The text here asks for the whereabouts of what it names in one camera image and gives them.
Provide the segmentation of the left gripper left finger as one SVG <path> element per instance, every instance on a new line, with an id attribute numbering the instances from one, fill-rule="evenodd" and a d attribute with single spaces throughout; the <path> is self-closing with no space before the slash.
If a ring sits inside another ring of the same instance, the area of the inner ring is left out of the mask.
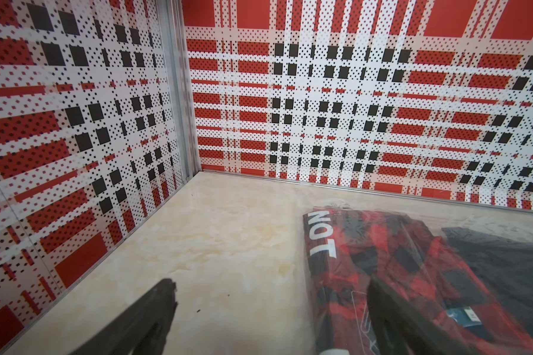
<path id="1" fill-rule="evenodd" d="M 178 303 L 176 283 L 160 280 L 72 354 L 162 354 Z"/>

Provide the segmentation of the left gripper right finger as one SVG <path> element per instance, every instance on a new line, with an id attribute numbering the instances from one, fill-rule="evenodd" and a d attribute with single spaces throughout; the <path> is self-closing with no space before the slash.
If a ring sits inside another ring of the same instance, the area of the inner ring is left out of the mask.
<path id="1" fill-rule="evenodd" d="M 473 354 L 453 339 L 383 280 L 373 277 L 367 304 L 381 354 Z"/>

